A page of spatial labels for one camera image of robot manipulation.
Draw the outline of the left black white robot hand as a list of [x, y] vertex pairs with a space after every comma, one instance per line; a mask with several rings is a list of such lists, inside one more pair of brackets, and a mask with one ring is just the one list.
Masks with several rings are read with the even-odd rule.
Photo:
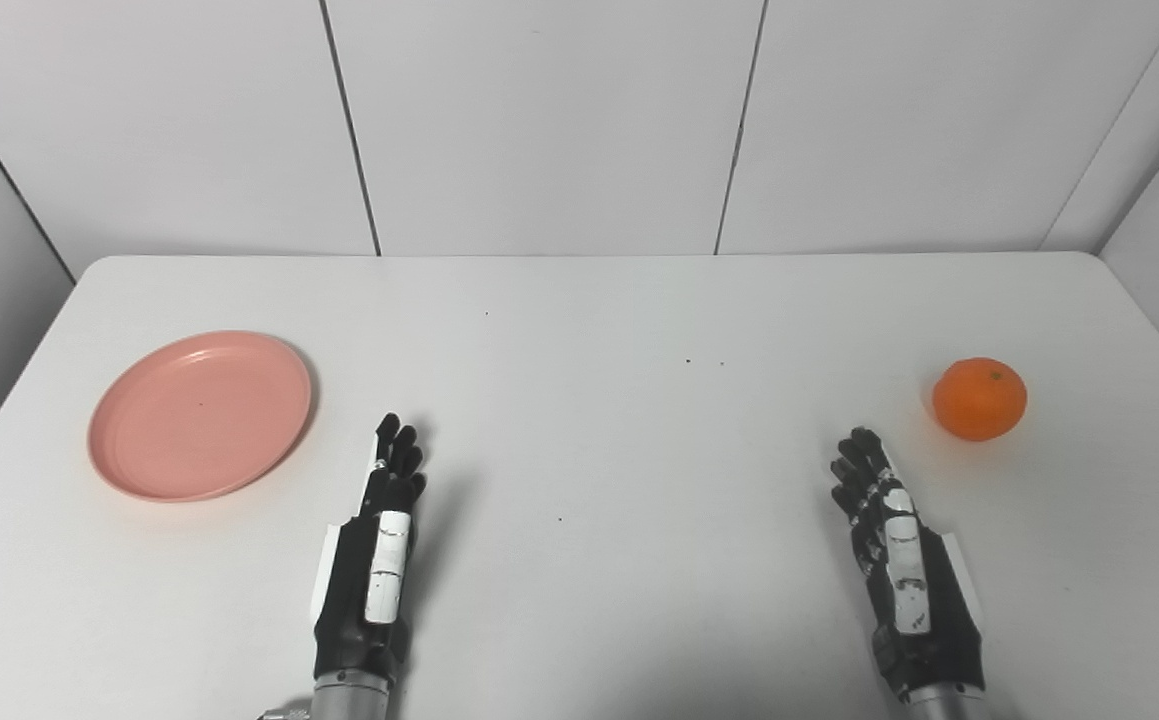
[[331, 525], [314, 586], [314, 678], [373, 676], [395, 685], [410, 643], [401, 616], [416, 543], [415, 509], [427, 486], [416, 429], [396, 414], [376, 429], [374, 460], [359, 509]]

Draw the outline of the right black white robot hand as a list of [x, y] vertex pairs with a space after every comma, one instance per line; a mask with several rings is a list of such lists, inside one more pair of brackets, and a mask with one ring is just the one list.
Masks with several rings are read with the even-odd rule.
[[857, 427], [829, 470], [876, 621], [873, 660], [890, 691], [909, 706], [936, 691], [983, 696], [981, 630], [948, 544], [919, 516], [884, 443]]

